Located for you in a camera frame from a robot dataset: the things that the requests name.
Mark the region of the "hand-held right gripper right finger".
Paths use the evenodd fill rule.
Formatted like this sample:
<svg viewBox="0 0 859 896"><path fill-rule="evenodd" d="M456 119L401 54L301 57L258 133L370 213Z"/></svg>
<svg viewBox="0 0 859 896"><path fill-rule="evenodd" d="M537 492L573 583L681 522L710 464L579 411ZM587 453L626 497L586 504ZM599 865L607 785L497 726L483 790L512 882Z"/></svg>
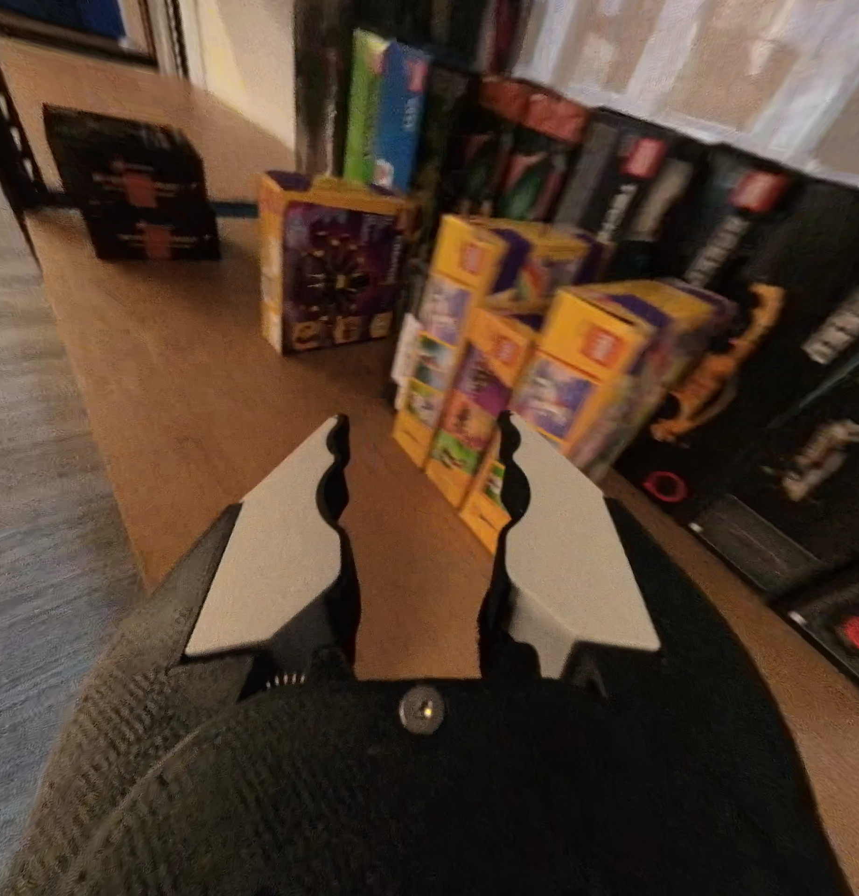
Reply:
<svg viewBox="0 0 859 896"><path fill-rule="evenodd" d="M588 648L660 653L601 489L512 411L498 423L509 520L483 599L483 677L567 680Z"/></svg>

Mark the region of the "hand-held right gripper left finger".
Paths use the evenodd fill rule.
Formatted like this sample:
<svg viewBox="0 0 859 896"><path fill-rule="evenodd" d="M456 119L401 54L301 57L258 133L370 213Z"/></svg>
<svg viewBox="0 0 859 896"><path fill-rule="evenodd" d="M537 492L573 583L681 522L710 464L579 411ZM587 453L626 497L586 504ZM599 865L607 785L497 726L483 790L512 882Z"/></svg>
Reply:
<svg viewBox="0 0 859 896"><path fill-rule="evenodd" d="M349 419L331 417L242 498L185 647L193 660L266 652L354 660L357 575L341 525Z"/></svg>

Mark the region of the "black metal rack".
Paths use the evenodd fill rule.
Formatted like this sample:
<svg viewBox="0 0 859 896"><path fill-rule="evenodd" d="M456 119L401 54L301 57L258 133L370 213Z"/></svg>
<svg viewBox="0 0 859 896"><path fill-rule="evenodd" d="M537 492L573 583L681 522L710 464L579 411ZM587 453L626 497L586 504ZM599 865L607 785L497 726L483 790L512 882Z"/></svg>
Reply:
<svg viewBox="0 0 859 896"><path fill-rule="evenodd" d="M49 196L38 163L0 66L0 186L32 257L39 262L25 214L43 207Z"/></svg>

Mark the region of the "black toy box red print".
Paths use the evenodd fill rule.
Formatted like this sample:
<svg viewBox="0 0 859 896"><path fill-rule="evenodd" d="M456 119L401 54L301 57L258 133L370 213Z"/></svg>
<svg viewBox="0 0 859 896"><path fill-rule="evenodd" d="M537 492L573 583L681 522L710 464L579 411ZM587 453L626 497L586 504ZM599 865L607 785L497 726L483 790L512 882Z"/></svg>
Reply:
<svg viewBox="0 0 859 896"><path fill-rule="evenodd" d="M795 589L782 616L859 688L859 559Z"/></svg>

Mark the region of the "purple toy box yellow lid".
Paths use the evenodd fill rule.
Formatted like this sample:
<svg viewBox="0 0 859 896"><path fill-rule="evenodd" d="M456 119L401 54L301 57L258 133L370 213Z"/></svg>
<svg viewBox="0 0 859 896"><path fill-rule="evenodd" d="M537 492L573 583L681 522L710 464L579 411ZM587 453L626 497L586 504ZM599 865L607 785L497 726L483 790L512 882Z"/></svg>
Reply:
<svg viewBox="0 0 859 896"><path fill-rule="evenodd" d="M413 199L269 170L258 187L261 329L284 356L386 339L419 221Z"/></svg>

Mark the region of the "row of black toy boxes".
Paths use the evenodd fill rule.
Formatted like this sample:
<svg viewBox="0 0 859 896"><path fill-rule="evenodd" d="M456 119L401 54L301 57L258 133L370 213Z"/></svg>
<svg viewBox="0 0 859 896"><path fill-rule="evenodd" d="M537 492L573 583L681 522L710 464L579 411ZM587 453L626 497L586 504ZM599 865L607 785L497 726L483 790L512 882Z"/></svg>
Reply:
<svg viewBox="0 0 859 896"><path fill-rule="evenodd" d="M716 234L726 279L737 255L778 231L792 273L859 265L859 188L586 106L513 75L532 2L294 2L298 164L342 176L353 34L363 28L432 57L410 193L412 268L423 275L439 218L551 222L614 246L611 279L683 276Z"/></svg>

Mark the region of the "blue toy box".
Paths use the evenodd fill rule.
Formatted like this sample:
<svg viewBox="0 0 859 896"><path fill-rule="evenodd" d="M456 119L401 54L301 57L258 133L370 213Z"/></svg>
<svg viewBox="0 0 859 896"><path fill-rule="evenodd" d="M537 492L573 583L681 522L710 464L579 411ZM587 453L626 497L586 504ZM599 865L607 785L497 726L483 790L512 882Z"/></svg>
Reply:
<svg viewBox="0 0 859 896"><path fill-rule="evenodd" d="M406 193L419 147L432 57L392 41L384 52L370 182L385 191Z"/></svg>

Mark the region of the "green toy box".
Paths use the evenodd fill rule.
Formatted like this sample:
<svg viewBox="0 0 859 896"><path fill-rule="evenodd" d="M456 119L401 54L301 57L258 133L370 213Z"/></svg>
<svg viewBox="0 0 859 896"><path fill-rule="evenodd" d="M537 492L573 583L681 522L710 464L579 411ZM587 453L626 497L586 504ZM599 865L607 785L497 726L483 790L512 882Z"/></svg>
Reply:
<svg viewBox="0 0 859 896"><path fill-rule="evenodd" d="M389 189L388 175L377 161L377 134L391 41L356 28L353 34L347 130L342 166L344 179Z"/></svg>

